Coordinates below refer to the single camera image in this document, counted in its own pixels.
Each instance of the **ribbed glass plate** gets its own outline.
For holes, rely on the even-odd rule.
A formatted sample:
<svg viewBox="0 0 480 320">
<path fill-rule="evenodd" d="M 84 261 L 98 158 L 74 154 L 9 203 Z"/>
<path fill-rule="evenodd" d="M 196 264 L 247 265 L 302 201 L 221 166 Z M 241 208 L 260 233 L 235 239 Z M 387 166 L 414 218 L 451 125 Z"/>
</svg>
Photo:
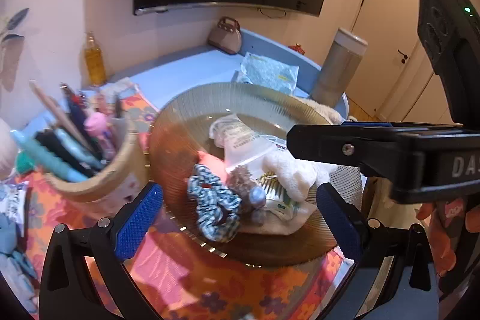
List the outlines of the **ribbed glass plate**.
<svg viewBox="0 0 480 320">
<path fill-rule="evenodd" d="M 158 115 L 150 128 L 149 141 L 151 175 L 163 187 L 164 202 L 172 218 L 207 250 L 250 265 L 303 263 L 331 250 L 336 242 L 318 211 L 288 236 L 237 234 L 229 243 L 216 243 L 201 235 L 196 226 L 196 202 L 187 198 L 185 180 L 197 163 L 198 150 L 224 157 L 223 149 L 208 138 L 208 130 L 213 121 L 229 114 L 237 114 L 261 134 L 283 139 L 295 124 L 328 124 L 299 100 L 261 86 L 214 83 L 177 96 Z M 362 183 L 358 168 L 340 167 L 331 180 L 347 202 L 360 207 Z M 310 190 L 307 200 L 315 204 L 315 189 Z"/>
</svg>

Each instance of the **pink toy figure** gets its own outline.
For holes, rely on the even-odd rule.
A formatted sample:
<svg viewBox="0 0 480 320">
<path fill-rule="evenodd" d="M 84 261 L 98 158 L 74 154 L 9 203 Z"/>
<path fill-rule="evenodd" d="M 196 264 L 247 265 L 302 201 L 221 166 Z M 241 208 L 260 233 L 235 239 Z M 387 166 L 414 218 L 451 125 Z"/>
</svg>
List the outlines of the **pink toy figure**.
<svg viewBox="0 0 480 320">
<path fill-rule="evenodd" d="M 110 131 L 106 115 L 95 112 L 85 120 L 83 126 L 85 126 L 85 130 L 91 137 L 97 138 L 103 149 L 103 157 L 111 161 L 115 157 L 116 152 L 109 139 Z"/>
</svg>

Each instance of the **handbag handle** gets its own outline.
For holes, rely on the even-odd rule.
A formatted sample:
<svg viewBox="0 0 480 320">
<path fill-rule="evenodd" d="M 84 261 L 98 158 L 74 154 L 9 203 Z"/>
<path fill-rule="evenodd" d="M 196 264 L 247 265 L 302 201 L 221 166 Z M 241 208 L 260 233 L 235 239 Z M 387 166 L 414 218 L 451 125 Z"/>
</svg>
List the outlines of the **handbag handle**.
<svg viewBox="0 0 480 320">
<path fill-rule="evenodd" d="M 220 21 L 218 21 L 218 27 L 225 29 L 225 30 L 230 30 L 233 32 L 234 29 L 240 31 L 240 24 L 236 19 L 233 19 L 229 16 L 223 16 L 220 18 Z"/>
</svg>

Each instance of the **pen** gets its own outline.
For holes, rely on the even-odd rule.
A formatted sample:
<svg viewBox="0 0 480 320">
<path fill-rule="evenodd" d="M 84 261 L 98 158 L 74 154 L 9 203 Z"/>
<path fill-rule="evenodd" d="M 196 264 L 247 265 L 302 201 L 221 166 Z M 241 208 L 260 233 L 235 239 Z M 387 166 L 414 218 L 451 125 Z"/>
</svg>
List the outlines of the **pen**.
<svg viewBox="0 0 480 320">
<path fill-rule="evenodd" d="M 36 164 L 42 165 L 55 176 L 69 182 L 82 182 L 88 178 L 74 170 L 60 158 L 49 152 L 38 141 L 26 137 L 22 132 L 11 130 L 10 135 L 17 145 L 35 160 Z"/>
<path fill-rule="evenodd" d="M 77 105 L 80 103 L 79 98 L 77 97 L 77 95 L 74 93 L 74 91 L 70 88 L 68 84 L 61 83 L 60 88 L 62 89 L 63 94 L 65 95 L 65 98 L 71 99 Z"/>
<path fill-rule="evenodd" d="M 78 131 L 85 137 L 85 126 L 83 125 L 87 117 L 83 112 L 82 108 L 77 105 L 73 100 L 68 97 L 67 98 L 68 108 L 70 110 L 70 119 L 78 129 Z"/>
<path fill-rule="evenodd" d="M 79 98 L 80 107 L 82 108 L 87 118 L 90 117 L 93 113 L 95 113 L 95 110 L 92 108 L 90 104 L 90 100 L 87 98 L 87 96 L 83 91 L 80 91 L 78 93 L 78 98 Z"/>
<path fill-rule="evenodd" d="M 88 178 L 94 176 L 94 172 L 92 171 L 91 167 L 84 167 L 81 165 L 80 162 L 66 150 L 52 129 L 47 129 L 43 132 L 37 132 L 35 135 L 35 140 L 37 140 L 54 155 L 62 159 L 65 163 L 70 165 L 70 167 L 72 167 L 74 170 L 80 172 Z"/>
<path fill-rule="evenodd" d="M 122 143 L 125 139 L 127 134 L 127 119 L 122 115 L 122 101 L 118 94 L 115 96 L 115 113 L 113 117 L 110 119 L 110 123 L 112 124 L 112 132 L 115 137 L 115 146 L 117 147 L 117 151 L 122 146 Z"/>
<path fill-rule="evenodd" d="M 73 137 L 71 137 L 67 132 L 59 127 L 50 127 L 55 132 L 55 135 L 58 137 L 65 149 L 72 154 L 79 162 L 84 162 L 93 167 L 96 170 L 102 170 L 104 165 L 99 162 L 90 152 L 83 148 Z"/>
<path fill-rule="evenodd" d="M 44 91 L 40 88 L 36 80 L 29 81 L 30 88 L 33 93 L 38 97 L 40 102 L 46 107 L 47 110 L 50 110 L 51 113 L 55 116 L 57 121 L 73 136 L 75 137 L 84 147 L 88 150 L 92 150 L 92 147 L 88 144 L 85 137 L 78 131 L 76 126 L 70 121 L 65 112 L 55 105 L 55 102 L 47 96 Z"/>
</svg>

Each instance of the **blue checkered scrunchie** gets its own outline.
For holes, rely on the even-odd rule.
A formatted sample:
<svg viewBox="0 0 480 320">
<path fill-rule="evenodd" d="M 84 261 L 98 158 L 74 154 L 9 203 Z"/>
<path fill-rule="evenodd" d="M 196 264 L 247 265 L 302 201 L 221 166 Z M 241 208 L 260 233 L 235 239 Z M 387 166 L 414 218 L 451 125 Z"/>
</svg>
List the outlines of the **blue checkered scrunchie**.
<svg viewBox="0 0 480 320">
<path fill-rule="evenodd" d="M 207 239 L 226 243 L 239 229 L 242 199 L 223 186 L 220 178 L 207 166 L 196 164 L 193 171 L 188 180 L 187 195 L 197 200 L 198 229 Z M 210 188 L 202 187 L 203 184 L 210 185 Z M 220 206 L 229 211 L 223 224 L 218 224 L 223 217 Z"/>
</svg>

